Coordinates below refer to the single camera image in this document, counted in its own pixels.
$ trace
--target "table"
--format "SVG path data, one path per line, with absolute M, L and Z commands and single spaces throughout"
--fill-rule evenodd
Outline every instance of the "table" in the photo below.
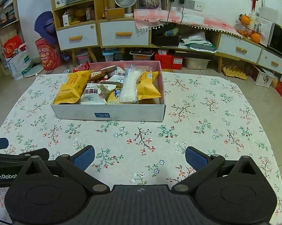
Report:
M 188 146 L 228 160 L 249 155 L 277 195 L 271 224 L 282 222 L 279 168 L 263 127 L 236 84 L 219 77 L 163 72 L 167 107 L 162 123 L 73 121 L 57 119 L 50 107 L 66 77 L 37 76 L 0 128 L 0 137 L 10 143 L 0 153 L 47 148 L 53 160 L 93 145 L 95 160 L 86 172 L 110 188 L 114 184 L 171 188 L 195 172 L 185 160 Z M 9 221 L 6 190 L 0 188 L 0 219 Z

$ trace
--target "wooden drawer handle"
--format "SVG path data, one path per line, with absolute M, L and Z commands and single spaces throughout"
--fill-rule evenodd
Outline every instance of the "wooden drawer handle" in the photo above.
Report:
M 236 47 L 237 51 L 247 53 L 247 50 L 242 49 L 241 47 Z
M 132 36 L 132 32 L 116 32 L 117 36 Z
M 81 40 L 82 38 L 83 38 L 83 36 L 80 35 L 80 36 L 69 37 L 69 40 L 70 40 L 70 41 Z
M 274 62 L 274 61 L 272 61 L 271 64 L 272 64 L 273 66 L 275 66 L 275 67 L 278 67 L 278 65 L 279 65 L 278 63 L 276 63 L 276 62 Z

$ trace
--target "clear plastic package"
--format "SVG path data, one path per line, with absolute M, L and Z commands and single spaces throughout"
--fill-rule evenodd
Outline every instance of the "clear plastic package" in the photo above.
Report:
M 118 101 L 123 104 L 135 104 L 138 101 L 137 86 L 144 72 L 151 71 L 148 66 L 125 65 L 125 77 Z

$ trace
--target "egg carton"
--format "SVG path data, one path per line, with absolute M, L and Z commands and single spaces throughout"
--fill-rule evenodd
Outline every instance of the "egg carton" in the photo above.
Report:
M 238 67 L 237 65 L 223 65 L 222 72 L 225 76 L 228 77 L 236 77 L 242 80 L 247 80 L 247 75 L 245 74 L 243 69 Z

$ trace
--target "cabinet leg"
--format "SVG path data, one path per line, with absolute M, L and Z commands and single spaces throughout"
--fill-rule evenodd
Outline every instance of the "cabinet leg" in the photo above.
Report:
M 218 73 L 221 73 L 222 59 L 222 57 L 218 57 Z
M 89 51 L 90 57 L 92 58 L 93 62 L 97 63 L 97 59 L 96 59 L 96 57 L 94 55 L 93 48 L 92 47 L 88 47 L 88 51 Z
M 72 50 L 72 63 L 73 63 L 73 67 L 76 67 L 76 55 L 75 55 L 75 50 Z

